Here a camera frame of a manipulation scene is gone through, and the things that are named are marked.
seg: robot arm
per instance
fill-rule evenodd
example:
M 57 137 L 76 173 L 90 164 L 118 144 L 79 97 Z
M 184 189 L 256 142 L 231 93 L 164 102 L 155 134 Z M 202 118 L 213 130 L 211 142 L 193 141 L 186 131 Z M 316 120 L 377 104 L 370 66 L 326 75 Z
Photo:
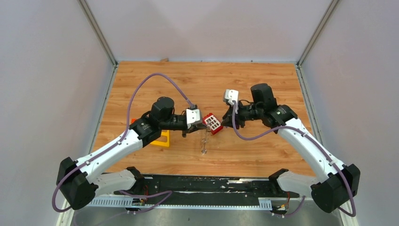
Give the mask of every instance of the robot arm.
M 134 167 L 117 173 L 103 173 L 126 155 L 140 150 L 158 139 L 162 130 L 181 130 L 182 136 L 186 137 L 187 133 L 206 128 L 202 124 L 201 112 L 196 106 L 186 109 L 181 115 L 174 114 L 174 111 L 174 101 L 168 97 L 161 97 L 152 105 L 150 111 L 129 126 L 122 141 L 120 139 L 123 133 L 97 151 L 78 158 L 76 161 L 72 161 L 70 157 L 64 159 L 60 163 L 57 184 L 72 169 L 86 163 L 60 187 L 72 209 L 83 208 L 102 194 L 134 189 L 136 186 L 141 188 L 140 182 L 144 177 Z
M 269 177 L 270 181 L 275 182 L 283 191 L 312 197 L 323 211 L 330 213 L 349 200 L 343 180 L 333 167 L 335 163 L 348 181 L 352 195 L 357 194 L 360 171 L 354 164 L 346 166 L 309 133 L 291 108 L 287 105 L 277 105 L 270 86 L 265 83 L 254 85 L 251 87 L 251 93 L 253 102 L 243 105 L 238 100 L 238 91 L 226 90 L 223 100 L 230 107 L 223 116 L 222 125 L 233 127 L 234 123 L 239 129 L 245 126 L 247 120 L 262 120 L 266 127 L 274 129 L 275 133 L 288 141 L 316 174 L 316 177 L 309 177 L 281 169 Z M 326 158 L 320 148 L 330 159 Z

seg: wooden table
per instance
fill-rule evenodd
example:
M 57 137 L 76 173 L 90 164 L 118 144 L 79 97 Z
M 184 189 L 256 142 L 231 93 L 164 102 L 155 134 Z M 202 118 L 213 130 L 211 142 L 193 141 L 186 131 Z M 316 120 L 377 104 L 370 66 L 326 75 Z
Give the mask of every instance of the wooden table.
M 293 64 L 200 63 L 200 62 L 121 62 L 104 112 L 94 150 L 123 132 L 129 99 L 137 85 L 149 74 L 160 72 L 172 78 L 203 115 L 213 113 L 220 120 L 228 107 L 222 101 L 226 89 L 239 91 L 240 99 L 252 100 L 250 88 L 268 83 L 278 104 L 290 106 L 307 129 L 309 119 Z M 176 112 L 188 105 L 176 89 L 164 78 L 149 79 L 133 101 L 130 118 L 139 118 L 162 96 L 175 101 Z M 251 137 L 266 128 L 261 121 L 248 121 L 240 133 Z M 109 172 L 137 167 L 142 173 L 267 177 L 281 168 L 313 176 L 309 165 L 284 139 L 274 133 L 254 141 L 238 138 L 227 128 L 211 136 L 207 154 L 201 153 L 204 131 L 182 138 L 180 131 L 171 131 L 171 146 L 148 145 L 134 152 Z

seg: white wall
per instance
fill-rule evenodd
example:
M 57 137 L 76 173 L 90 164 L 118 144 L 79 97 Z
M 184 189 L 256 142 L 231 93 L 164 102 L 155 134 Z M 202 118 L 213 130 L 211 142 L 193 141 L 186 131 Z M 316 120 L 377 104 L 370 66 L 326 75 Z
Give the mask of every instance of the white wall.
M 117 60 L 296 61 L 331 0 L 88 0 Z
M 112 66 L 75 0 L 2 0 L 0 31 L 0 225 L 54 225 L 59 162 L 88 152 Z
M 361 226 L 397 225 L 397 0 L 341 1 L 303 66 L 323 142 L 361 171 Z

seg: yellow block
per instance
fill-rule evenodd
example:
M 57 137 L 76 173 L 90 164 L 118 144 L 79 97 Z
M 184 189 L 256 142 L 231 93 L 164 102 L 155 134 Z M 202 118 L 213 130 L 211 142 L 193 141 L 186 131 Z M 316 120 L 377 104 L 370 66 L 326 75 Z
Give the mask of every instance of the yellow block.
M 161 147 L 170 147 L 170 131 L 169 130 L 163 130 L 161 132 L 161 136 L 166 137 L 166 142 L 163 141 L 158 141 L 154 140 L 150 143 L 150 145 L 156 145 L 156 146 L 161 146 Z

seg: red block with white squares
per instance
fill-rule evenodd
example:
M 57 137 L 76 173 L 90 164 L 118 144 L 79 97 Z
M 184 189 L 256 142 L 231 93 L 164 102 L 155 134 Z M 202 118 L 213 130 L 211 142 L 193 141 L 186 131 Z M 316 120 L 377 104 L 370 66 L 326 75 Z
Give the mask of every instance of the red block with white squares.
M 205 116 L 202 119 L 202 122 L 209 126 L 212 135 L 215 135 L 223 129 L 222 123 L 212 113 L 209 113 L 207 116 Z

